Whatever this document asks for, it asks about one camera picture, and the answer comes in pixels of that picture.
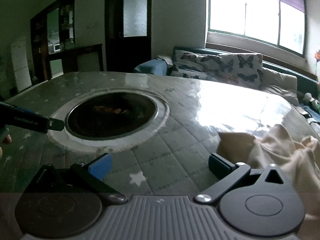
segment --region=ribbed gray surface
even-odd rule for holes
[[[30,235],[22,238],[22,240],[36,239],[38,238]],[[187,196],[134,196],[127,204],[109,207],[92,228],[66,240],[80,239],[248,240],[255,238],[232,231],[221,221],[212,207],[195,204]],[[282,239],[299,240],[294,235],[284,236]]]

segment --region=finger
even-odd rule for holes
[[[12,142],[12,139],[11,139],[11,136],[10,136],[10,134],[3,140],[3,143],[5,143],[5,144],[9,144],[9,143],[11,143]]]

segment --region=metal rim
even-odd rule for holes
[[[117,93],[127,93],[127,94],[134,94],[134,95],[140,95],[140,96],[143,96],[143,97],[146,97],[148,98],[153,104],[154,104],[154,107],[155,107],[155,112],[154,114],[151,116],[151,118],[143,125],[139,126],[138,128],[130,131],[130,132],[127,132],[127,133],[123,133],[123,134],[120,134],[120,135],[115,135],[115,136],[109,136],[109,137],[88,137],[88,136],[84,136],[84,135],[80,135],[76,132],[74,132],[70,127],[69,127],[69,124],[68,124],[68,118],[69,116],[71,115],[71,113],[77,108],[79,107],[80,105],[82,105],[83,103],[89,101],[89,100],[92,100],[94,98],[97,98],[97,97],[101,97],[101,96],[104,96],[104,95],[108,95],[108,94],[117,94]],[[134,134],[142,129],[144,129],[145,127],[147,127],[157,116],[158,116],[158,113],[159,113],[159,108],[158,108],[158,105],[156,104],[156,102],[153,100],[153,98],[151,96],[149,96],[148,94],[144,94],[144,93],[134,93],[134,92],[120,92],[120,91],[114,91],[114,92],[106,92],[104,94],[101,94],[101,95],[96,95],[96,96],[93,96],[91,98],[87,98],[86,100],[80,102],[79,104],[77,104],[75,107],[72,108],[72,110],[67,114],[67,116],[65,117],[65,127],[67,129],[67,131],[77,137],[77,138],[80,138],[80,139],[84,139],[84,140],[90,140],[90,141],[105,141],[105,140],[112,140],[112,139],[118,139],[118,138],[122,138],[122,137],[126,137],[128,135],[131,135],[131,134]]]

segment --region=microwave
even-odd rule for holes
[[[55,45],[53,45],[53,51],[56,52],[56,51],[60,51],[60,43],[57,43]]]

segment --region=window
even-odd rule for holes
[[[305,0],[209,0],[209,31],[262,41],[300,56]]]

